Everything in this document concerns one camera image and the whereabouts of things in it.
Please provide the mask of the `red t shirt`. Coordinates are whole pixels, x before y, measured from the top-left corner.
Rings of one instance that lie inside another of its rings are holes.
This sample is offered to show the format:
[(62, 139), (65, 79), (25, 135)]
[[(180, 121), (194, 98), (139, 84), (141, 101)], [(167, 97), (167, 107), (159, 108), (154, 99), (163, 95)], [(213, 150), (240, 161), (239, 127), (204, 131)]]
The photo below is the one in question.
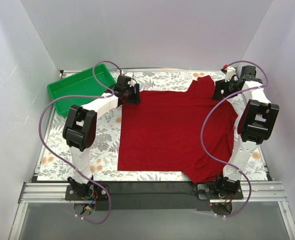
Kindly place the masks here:
[(186, 91), (147, 91), (121, 111), (120, 171), (182, 172), (194, 183), (210, 182), (231, 158), (238, 114), (217, 106), (210, 76)]

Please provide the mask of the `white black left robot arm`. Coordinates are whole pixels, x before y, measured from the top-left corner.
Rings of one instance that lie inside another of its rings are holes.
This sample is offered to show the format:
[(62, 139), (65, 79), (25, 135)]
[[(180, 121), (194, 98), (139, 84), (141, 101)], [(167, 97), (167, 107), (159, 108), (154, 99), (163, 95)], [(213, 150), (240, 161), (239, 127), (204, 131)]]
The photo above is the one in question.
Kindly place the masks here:
[(76, 170), (67, 181), (81, 199), (89, 200), (94, 194), (90, 167), (90, 147), (96, 137), (97, 120), (123, 104), (139, 104), (140, 85), (132, 73), (120, 74), (113, 91), (106, 90), (101, 97), (82, 106), (73, 105), (67, 115), (63, 138), (69, 146), (72, 164)]

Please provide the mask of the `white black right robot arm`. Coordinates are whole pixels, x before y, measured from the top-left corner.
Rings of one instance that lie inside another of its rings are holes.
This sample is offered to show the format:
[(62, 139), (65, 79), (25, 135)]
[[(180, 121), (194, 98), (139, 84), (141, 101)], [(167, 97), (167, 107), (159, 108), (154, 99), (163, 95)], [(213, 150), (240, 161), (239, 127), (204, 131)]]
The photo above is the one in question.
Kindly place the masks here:
[(225, 78), (215, 83), (213, 100), (222, 100), (236, 92), (244, 94), (246, 106), (237, 125), (237, 143), (222, 175), (215, 180), (213, 193), (220, 199), (232, 198), (241, 191), (243, 170), (257, 147), (270, 138), (280, 107), (271, 103), (264, 93), (263, 82), (256, 77), (255, 66), (244, 65), (241, 73), (225, 65)]

